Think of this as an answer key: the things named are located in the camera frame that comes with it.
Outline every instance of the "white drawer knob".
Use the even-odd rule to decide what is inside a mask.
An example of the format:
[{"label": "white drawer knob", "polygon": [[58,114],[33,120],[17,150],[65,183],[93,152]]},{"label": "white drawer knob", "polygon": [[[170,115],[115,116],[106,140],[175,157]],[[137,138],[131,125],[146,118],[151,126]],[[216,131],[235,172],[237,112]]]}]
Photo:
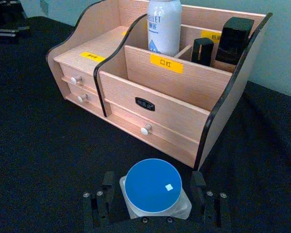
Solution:
[{"label": "white drawer knob", "polygon": [[84,95],[78,96],[78,100],[79,100],[81,103],[83,103],[83,101],[84,101],[85,99],[87,99],[87,98],[88,98],[87,94],[84,94]]},{"label": "white drawer knob", "polygon": [[76,85],[78,82],[82,82],[82,77],[80,75],[78,75],[77,77],[72,77],[71,79],[71,82]]},{"label": "white drawer knob", "polygon": [[143,134],[143,135],[148,135],[149,134],[149,130],[151,129],[152,127],[149,125],[149,124],[147,124],[144,128],[141,128],[141,133]]}]

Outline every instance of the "spray can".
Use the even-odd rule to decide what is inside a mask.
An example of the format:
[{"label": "spray can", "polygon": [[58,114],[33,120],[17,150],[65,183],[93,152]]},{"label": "spray can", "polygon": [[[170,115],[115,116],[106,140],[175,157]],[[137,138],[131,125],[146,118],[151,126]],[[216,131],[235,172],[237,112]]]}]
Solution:
[{"label": "spray can", "polygon": [[179,52],[181,12],[180,0],[150,0],[147,12],[150,51],[168,56]]}]

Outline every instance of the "black tablecloth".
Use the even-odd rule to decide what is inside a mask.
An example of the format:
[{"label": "black tablecloth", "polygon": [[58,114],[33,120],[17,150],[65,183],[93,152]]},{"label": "black tablecloth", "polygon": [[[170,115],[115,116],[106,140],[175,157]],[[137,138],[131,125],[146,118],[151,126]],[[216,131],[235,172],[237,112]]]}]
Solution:
[{"label": "black tablecloth", "polygon": [[[32,37],[0,45],[0,232],[82,231],[83,192],[146,158],[173,164],[193,200],[189,167],[63,99],[45,55],[73,28],[29,22]],[[291,232],[291,97],[248,82],[201,171],[233,232]],[[128,218],[118,185],[111,221]]]}]

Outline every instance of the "blue lid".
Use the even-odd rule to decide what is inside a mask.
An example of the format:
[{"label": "blue lid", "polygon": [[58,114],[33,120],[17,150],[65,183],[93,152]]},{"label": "blue lid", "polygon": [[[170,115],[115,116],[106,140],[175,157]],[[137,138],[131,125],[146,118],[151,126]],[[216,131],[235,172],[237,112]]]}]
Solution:
[{"label": "blue lid", "polygon": [[172,207],[181,194],[178,171],[161,159],[146,159],[128,172],[125,191],[129,201],[146,212],[162,212]]}]

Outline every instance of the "wooden desk organizer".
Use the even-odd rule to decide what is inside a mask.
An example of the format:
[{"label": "wooden desk organizer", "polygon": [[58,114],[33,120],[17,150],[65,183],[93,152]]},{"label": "wooden desk organizer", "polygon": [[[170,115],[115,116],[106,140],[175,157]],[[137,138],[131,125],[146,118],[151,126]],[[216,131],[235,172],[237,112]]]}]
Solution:
[{"label": "wooden desk organizer", "polygon": [[[145,0],[89,6],[47,62],[66,100],[199,169],[243,93],[272,14],[183,5],[180,52],[169,57],[147,50],[147,6]],[[255,21],[233,73],[214,63],[216,38],[231,17]],[[189,61],[194,39],[205,35],[216,41],[212,67]]]}]

